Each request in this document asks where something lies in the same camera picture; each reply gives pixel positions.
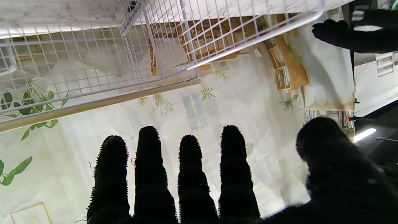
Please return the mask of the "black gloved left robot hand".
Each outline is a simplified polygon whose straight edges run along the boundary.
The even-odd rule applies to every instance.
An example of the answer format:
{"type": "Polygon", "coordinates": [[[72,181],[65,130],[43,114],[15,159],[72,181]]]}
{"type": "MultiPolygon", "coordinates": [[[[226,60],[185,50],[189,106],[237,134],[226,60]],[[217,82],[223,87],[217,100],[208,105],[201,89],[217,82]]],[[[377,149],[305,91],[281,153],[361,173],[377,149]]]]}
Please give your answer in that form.
{"type": "Polygon", "coordinates": [[[385,54],[397,51],[396,10],[354,10],[350,22],[354,27],[377,26],[379,30],[361,31],[349,27],[344,20],[325,20],[314,24],[312,33],[326,43],[358,53],[385,54]]]}

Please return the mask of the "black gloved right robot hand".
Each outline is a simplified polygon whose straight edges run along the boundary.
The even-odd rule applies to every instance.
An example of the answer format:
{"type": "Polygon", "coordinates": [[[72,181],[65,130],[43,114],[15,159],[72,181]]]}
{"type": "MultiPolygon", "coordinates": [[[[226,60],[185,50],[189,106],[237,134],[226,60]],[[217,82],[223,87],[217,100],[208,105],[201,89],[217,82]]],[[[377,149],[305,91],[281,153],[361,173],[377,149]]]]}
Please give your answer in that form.
{"type": "Polygon", "coordinates": [[[217,209],[203,172],[195,136],[179,147],[178,197],[168,190],[161,141],[153,126],[138,133],[134,161],[134,214],[128,202],[128,149],[108,136],[94,169],[88,224],[396,224],[397,189],[344,134],[336,122],[317,117],[299,131],[296,149],[307,163],[307,203],[290,205],[266,218],[253,191],[246,145],[238,127],[221,135],[220,197],[217,209]]]}

